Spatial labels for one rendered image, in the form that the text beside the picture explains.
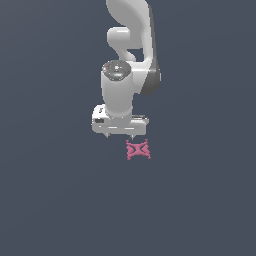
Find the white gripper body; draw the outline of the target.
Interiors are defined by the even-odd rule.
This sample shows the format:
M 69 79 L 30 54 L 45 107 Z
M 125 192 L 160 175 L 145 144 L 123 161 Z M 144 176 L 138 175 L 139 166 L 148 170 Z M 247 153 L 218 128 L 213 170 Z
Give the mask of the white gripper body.
M 145 135 L 149 118 L 145 115 L 131 115 L 128 118 L 110 117 L 105 111 L 105 105 L 97 105 L 92 113 L 92 130 L 95 133 Z

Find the pink cross-shaped object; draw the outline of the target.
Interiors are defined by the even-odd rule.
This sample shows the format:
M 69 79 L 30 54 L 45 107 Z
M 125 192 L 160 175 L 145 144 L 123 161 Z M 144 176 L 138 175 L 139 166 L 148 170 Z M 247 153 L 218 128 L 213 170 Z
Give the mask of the pink cross-shaped object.
M 127 159 L 130 160 L 133 156 L 146 156 L 148 159 L 151 158 L 148 140 L 143 143 L 131 143 L 129 140 L 126 141 Z

